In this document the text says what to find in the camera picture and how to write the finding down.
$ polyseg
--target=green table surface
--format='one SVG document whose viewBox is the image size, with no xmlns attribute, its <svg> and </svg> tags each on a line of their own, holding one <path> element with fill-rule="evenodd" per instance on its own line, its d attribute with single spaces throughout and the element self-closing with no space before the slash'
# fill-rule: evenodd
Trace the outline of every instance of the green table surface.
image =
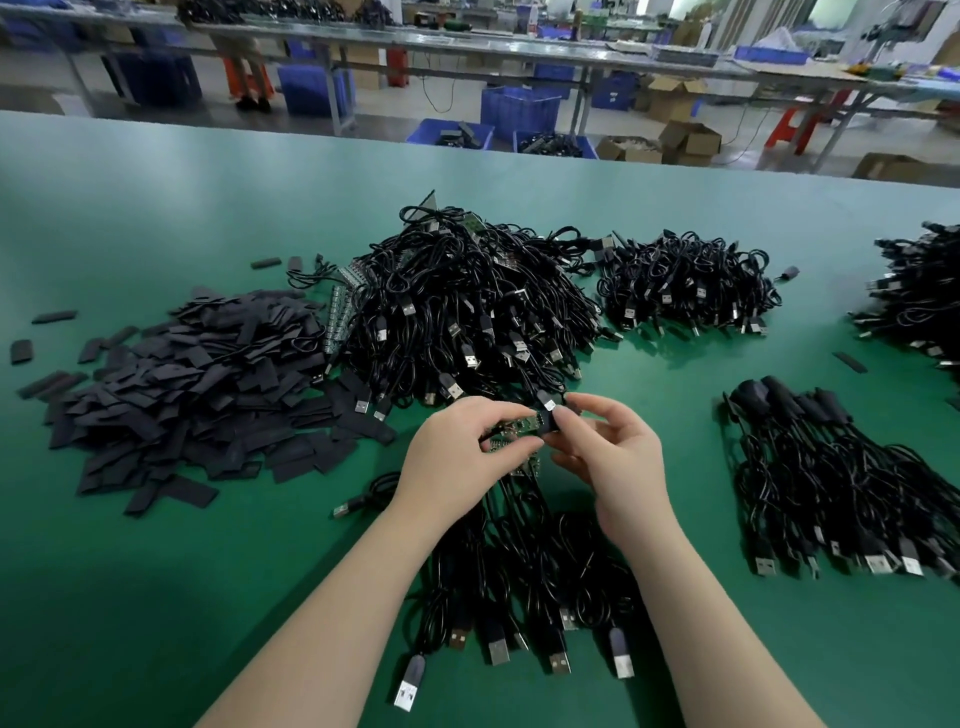
<svg viewBox="0 0 960 728">
<path fill-rule="evenodd" d="M 690 540 L 828 725 L 956 724 L 960 589 L 830 566 L 820 582 L 752 575 L 711 409 L 749 377 L 833 389 L 868 434 L 960 482 L 960 416 L 944 403 L 953 384 L 922 355 L 857 340 L 845 320 L 884 270 L 873 240 L 957 222 L 955 190 L 4 112 L 0 331 L 33 339 L 36 359 L 0 364 L 0 725 L 191 725 L 359 537 L 369 521 L 334 522 L 330 509 L 398 467 L 424 415 L 395 410 L 397 442 L 363 442 L 330 476 L 224 483 L 205 511 L 165 500 L 134 521 L 121 515 L 124 494 L 74 497 L 83 455 L 47 450 L 42 405 L 12 390 L 76 368 L 87 338 L 163 320 L 193 285 L 284 284 L 282 268 L 252 271 L 251 260 L 347 261 L 396 233 L 399 209 L 433 188 L 441 205 L 494 222 L 640 240 L 695 230 L 767 250 L 774 273 L 801 269 L 781 287 L 768 338 L 632 334 L 598 349 L 579 387 L 627 402 L 660 434 Z M 64 308 L 79 317 L 30 325 Z M 855 374 L 838 350 L 870 372 Z M 556 468 L 541 482 L 555 504 L 587 500 Z M 635 637 L 627 682 L 588 631 L 570 635 L 564 677 L 526 653 L 488 667 L 476 640 L 443 650 L 403 715 L 390 705 L 402 622 L 364 726 L 682 724 L 649 632 Z"/>
</svg>

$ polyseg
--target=gray floor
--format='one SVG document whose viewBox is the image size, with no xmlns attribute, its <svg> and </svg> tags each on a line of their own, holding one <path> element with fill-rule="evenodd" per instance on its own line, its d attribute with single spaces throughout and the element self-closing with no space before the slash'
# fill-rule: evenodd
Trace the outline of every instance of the gray floor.
<svg viewBox="0 0 960 728">
<path fill-rule="evenodd" d="M 431 63 L 437 67 L 461 64 L 453 57 L 425 58 L 418 54 L 412 65 Z M 272 115 L 239 113 L 228 98 L 224 67 L 219 59 L 194 57 L 194 64 L 204 90 L 204 102 L 197 108 L 183 110 L 142 109 L 125 104 L 113 90 L 112 83 L 99 57 L 77 58 L 84 82 L 93 94 L 97 116 L 192 126 L 252 129 L 272 132 L 332 134 L 329 120 L 290 116 L 286 113 L 282 94 L 274 101 Z M 274 86 L 279 86 L 276 67 L 268 66 Z M 84 113 L 76 96 L 76 87 L 63 57 L 41 53 L 25 53 L 0 48 L 0 109 L 41 113 Z M 403 141 L 421 119 L 446 118 L 467 121 L 480 119 L 480 91 L 483 82 L 440 78 L 411 78 L 406 88 L 357 90 L 357 126 L 350 135 L 362 138 Z M 557 128 L 568 129 L 573 101 L 561 104 Z M 740 106 L 706 106 L 698 120 L 723 136 L 724 145 L 713 166 L 726 169 L 778 169 L 790 172 L 805 170 L 817 152 L 827 143 L 829 133 L 823 127 L 813 135 L 807 152 L 801 157 L 786 154 L 781 143 L 765 151 L 763 142 L 780 119 L 779 109 L 745 109 Z M 591 109 L 587 134 L 594 140 L 605 134 L 643 135 L 656 138 L 663 125 L 642 113 Z M 955 134 L 933 122 L 917 119 L 876 121 L 866 117 L 853 120 L 841 137 L 821 174 L 848 177 L 867 152 L 907 154 L 930 162 L 923 183 L 960 187 L 960 145 Z M 497 143 L 495 148 L 506 150 Z"/>
</svg>

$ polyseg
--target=open cardboard box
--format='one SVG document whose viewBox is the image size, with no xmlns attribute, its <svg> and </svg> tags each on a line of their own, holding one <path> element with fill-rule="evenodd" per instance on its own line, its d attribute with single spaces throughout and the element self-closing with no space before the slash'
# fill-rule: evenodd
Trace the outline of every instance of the open cardboard box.
<svg viewBox="0 0 960 728">
<path fill-rule="evenodd" d="M 597 158 L 611 161 L 645 161 L 648 164 L 663 164 L 660 144 L 642 136 L 604 136 L 596 146 L 596 153 Z"/>
<path fill-rule="evenodd" d="M 648 78 L 645 91 L 650 107 L 645 113 L 664 124 L 669 121 L 689 121 L 697 97 L 707 93 L 707 84 L 701 79 L 678 79 L 656 73 Z"/>
<path fill-rule="evenodd" d="M 851 177 L 883 182 L 919 182 L 925 170 L 925 163 L 907 155 L 868 152 L 856 165 Z"/>
<path fill-rule="evenodd" d="M 660 132 L 664 164 L 709 167 L 720 151 L 721 136 L 695 121 L 670 121 Z"/>
</svg>

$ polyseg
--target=green workbench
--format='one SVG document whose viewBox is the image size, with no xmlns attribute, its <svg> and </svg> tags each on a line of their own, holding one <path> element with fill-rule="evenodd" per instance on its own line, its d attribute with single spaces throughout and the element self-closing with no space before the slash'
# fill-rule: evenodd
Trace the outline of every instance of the green workbench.
<svg viewBox="0 0 960 728">
<path fill-rule="evenodd" d="M 944 402 L 955 386 L 920 354 L 857 340 L 845 320 L 884 270 L 873 240 L 958 222 L 956 190 L 5 112 L 0 340 L 32 338 L 36 359 L 0 364 L 0 725 L 192 725 L 362 533 L 369 520 L 334 522 L 331 508 L 399 466 L 424 414 L 395 410 L 397 442 L 363 442 L 330 476 L 222 483 L 205 511 L 166 499 L 134 521 L 121 515 L 125 494 L 74 497 L 83 454 L 47 450 L 42 405 L 13 390 L 75 368 L 92 336 L 163 320 L 194 285 L 284 285 L 282 268 L 252 271 L 251 260 L 319 251 L 347 261 L 396 233 L 399 209 L 433 188 L 441 205 L 543 233 L 695 230 L 767 250 L 773 274 L 801 269 L 766 317 L 768 338 L 631 334 L 599 348 L 579 386 L 627 402 L 660 434 L 690 540 L 828 725 L 956 724 L 960 588 L 830 566 L 820 582 L 752 575 L 712 414 L 745 378 L 833 389 L 865 432 L 916 448 L 960 483 L 960 415 Z M 29 323 L 65 308 L 80 316 Z M 838 350 L 870 372 L 855 374 Z M 588 499 L 550 465 L 541 482 L 559 506 Z M 562 677 L 527 653 L 489 667 L 472 640 L 428 659 L 406 716 L 390 704 L 406 651 L 399 626 L 362 725 L 681 724 L 656 640 L 643 629 L 633 639 L 627 682 L 588 631 L 570 635 L 573 672 Z"/>
</svg>

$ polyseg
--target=cable bundle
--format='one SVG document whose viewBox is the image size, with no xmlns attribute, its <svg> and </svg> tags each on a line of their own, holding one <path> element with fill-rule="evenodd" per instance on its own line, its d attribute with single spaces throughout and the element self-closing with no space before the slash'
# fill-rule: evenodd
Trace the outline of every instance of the cable bundle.
<svg viewBox="0 0 960 728">
<path fill-rule="evenodd" d="M 781 301 L 764 275 L 770 262 L 764 251 L 741 251 L 735 241 L 702 240 L 696 232 L 665 230 L 649 244 L 619 239 L 620 246 L 611 239 L 598 256 L 597 283 L 607 317 L 618 327 L 650 322 L 662 335 L 660 321 L 668 319 L 687 324 L 696 336 L 704 326 L 766 333 L 762 315 Z M 790 269 L 782 278 L 797 273 Z"/>
<path fill-rule="evenodd" d="M 881 334 L 960 367 L 960 226 L 924 223 L 918 240 L 877 240 L 890 273 L 867 284 L 878 311 L 853 315 L 863 337 Z"/>
<path fill-rule="evenodd" d="M 277 19 L 343 23 L 347 14 L 336 0 L 247 0 L 244 12 Z"/>
<path fill-rule="evenodd" d="M 554 674 L 570 672 L 565 634 L 598 630 L 617 677 L 633 677 L 623 627 L 645 614 L 636 581 L 592 514 L 550 511 L 536 472 L 532 460 L 502 478 L 434 548 L 416 597 L 420 625 L 412 656 L 394 702 L 402 710 L 413 707 L 426 658 L 444 646 L 463 650 L 474 630 L 491 665 L 510 662 L 513 650 L 531 650 Z M 334 516 L 382 510 L 398 477 L 380 476 Z"/>
<path fill-rule="evenodd" d="M 822 547 L 872 573 L 960 569 L 960 492 L 904 445 L 880 446 L 829 391 L 795 395 L 772 376 L 727 398 L 745 460 L 734 482 L 756 572 L 806 564 Z"/>
<path fill-rule="evenodd" d="M 378 398 L 401 407 L 414 398 L 432 406 L 438 393 L 536 401 L 580 378 L 578 350 L 622 338 L 564 275 L 583 266 L 588 246 L 574 229 L 541 238 L 458 207 L 408 206 L 400 219 L 403 232 L 341 269 L 353 288 L 349 324 L 342 338 L 330 327 L 329 348 L 344 342 L 343 362 Z M 558 239 L 570 231 L 577 237 Z"/>
<path fill-rule="evenodd" d="M 177 3 L 177 20 L 184 25 L 242 25 L 241 16 L 246 12 L 242 0 L 180 0 Z"/>
<path fill-rule="evenodd" d="M 584 155 L 575 136 L 556 132 L 535 133 L 517 144 L 516 150 L 523 155 L 544 157 L 582 158 Z"/>
</svg>

